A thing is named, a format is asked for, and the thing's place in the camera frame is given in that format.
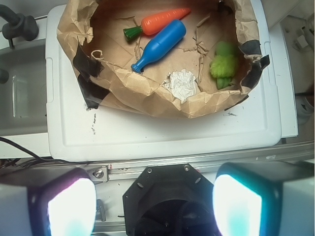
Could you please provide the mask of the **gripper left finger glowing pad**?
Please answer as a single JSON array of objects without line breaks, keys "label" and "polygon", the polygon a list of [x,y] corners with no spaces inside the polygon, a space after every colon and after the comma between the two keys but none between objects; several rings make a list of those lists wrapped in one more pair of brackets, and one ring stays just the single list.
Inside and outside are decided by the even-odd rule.
[{"label": "gripper left finger glowing pad", "polygon": [[96,189],[82,168],[0,171],[2,236],[90,236]]}]

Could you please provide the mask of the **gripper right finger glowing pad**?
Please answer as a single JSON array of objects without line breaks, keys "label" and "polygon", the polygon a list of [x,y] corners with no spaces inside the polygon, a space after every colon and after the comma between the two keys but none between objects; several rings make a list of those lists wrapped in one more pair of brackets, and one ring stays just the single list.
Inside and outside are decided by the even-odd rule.
[{"label": "gripper right finger glowing pad", "polygon": [[212,202],[224,236],[313,236],[315,165],[224,163],[217,172]]}]

